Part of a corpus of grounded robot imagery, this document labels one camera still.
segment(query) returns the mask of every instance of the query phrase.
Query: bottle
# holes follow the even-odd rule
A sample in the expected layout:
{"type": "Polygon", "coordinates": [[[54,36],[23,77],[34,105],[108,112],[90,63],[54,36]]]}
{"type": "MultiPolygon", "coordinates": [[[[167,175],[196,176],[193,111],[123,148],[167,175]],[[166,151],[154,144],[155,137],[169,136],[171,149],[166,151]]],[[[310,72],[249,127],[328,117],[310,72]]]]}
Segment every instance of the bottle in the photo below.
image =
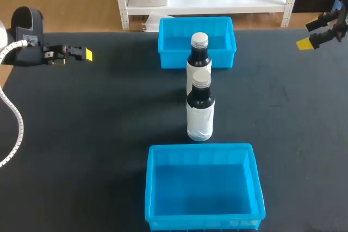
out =
{"type": "Polygon", "coordinates": [[[187,134],[194,141],[206,141],[213,134],[215,99],[210,91],[212,82],[207,70],[198,70],[192,78],[187,96],[187,134]]]}
{"type": "Polygon", "coordinates": [[[198,32],[191,38],[192,51],[187,60],[187,84],[186,95],[189,95],[192,89],[192,76],[198,70],[207,70],[212,72],[212,60],[208,56],[208,36],[205,33],[198,32]]]}

